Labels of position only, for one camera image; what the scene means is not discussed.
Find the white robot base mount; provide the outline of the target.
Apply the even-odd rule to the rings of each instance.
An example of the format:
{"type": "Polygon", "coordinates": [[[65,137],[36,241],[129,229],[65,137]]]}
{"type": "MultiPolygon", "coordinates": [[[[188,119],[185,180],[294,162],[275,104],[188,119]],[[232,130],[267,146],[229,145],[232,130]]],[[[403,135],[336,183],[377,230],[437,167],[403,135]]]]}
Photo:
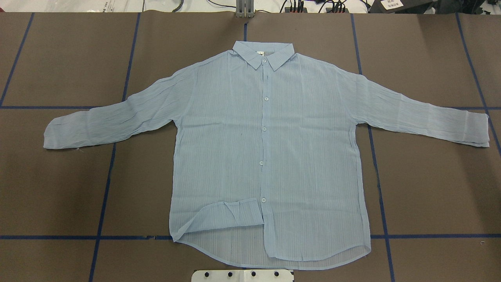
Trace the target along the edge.
{"type": "Polygon", "coordinates": [[[233,269],[195,271],[192,282],[294,282],[294,272],[286,269],[233,269]]]}

